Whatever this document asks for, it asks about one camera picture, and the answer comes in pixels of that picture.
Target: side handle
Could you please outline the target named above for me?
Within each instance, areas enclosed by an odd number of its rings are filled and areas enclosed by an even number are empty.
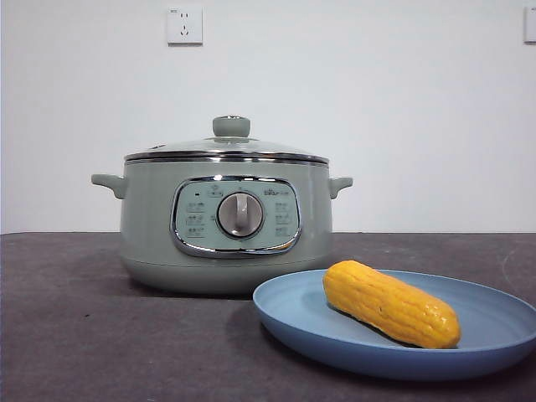
[[[338,192],[343,188],[352,187],[353,178],[330,178],[329,179],[329,196],[335,199]]]
[[[115,176],[113,174],[92,174],[91,182],[97,186],[110,188],[118,199],[125,198],[128,180],[122,176]]]

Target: glass lid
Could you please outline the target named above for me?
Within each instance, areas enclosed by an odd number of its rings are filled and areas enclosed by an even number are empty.
[[[274,142],[249,138],[250,120],[243,116],[221,116],[212,121],[214,137],[198,141],[158,145],[125,157],[126,161],[160,158],[222,157],[278,159],[328,164],[325,157]]]

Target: corn cob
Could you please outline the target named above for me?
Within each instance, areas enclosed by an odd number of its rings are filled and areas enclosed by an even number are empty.
[[[423,348],[452,348],[460,340],[451,306],[357,261],[332,265],[323,285],[334,307],[393,339]]]

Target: plate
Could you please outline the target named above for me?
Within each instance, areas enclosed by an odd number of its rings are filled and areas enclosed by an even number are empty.
[[[278,276],[259,285],[253,301],[276,338],[330,366],[389,379],[469,379],[505,369],[536,347],[536,309],[517,297],[444,276],[382,271],[449,303],[461,325],[456,348],[397,343],[330,307],[322,287],[325,272]]]

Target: lid handle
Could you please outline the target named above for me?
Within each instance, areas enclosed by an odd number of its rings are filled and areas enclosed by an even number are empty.
[[[227,115],[212,120],[212,130],[217,137],[247,137],[250,134],[250,119]]]

